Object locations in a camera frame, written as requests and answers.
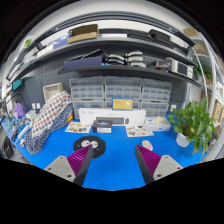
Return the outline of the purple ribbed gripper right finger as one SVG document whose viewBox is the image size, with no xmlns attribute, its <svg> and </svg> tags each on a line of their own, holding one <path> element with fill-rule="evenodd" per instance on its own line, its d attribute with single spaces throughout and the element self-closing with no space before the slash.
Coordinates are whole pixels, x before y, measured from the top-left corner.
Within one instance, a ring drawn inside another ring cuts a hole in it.
<svg viewBox="0 0 224 224">
<path fill-rule="evenodd" d="M 145 184 L 160 180 L 182 169 L 182 166 L 169 155 L 160 156 L 140 145 L 135 145 L 135 156 Z"/>
</svg>

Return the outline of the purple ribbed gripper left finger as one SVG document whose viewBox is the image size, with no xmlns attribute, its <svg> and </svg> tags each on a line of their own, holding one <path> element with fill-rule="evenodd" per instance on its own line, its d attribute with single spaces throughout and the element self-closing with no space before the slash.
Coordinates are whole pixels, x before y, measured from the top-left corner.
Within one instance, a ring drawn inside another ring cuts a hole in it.
<svg viewBox="0 0 224 224">
<path fill-rule="evenodd" d="M 92 157 L 93 147 L 89 145 L 79 149 L 68 157 L 57 157 L 45 170 L 76 185 L 82 186 Z"/>
</svg>

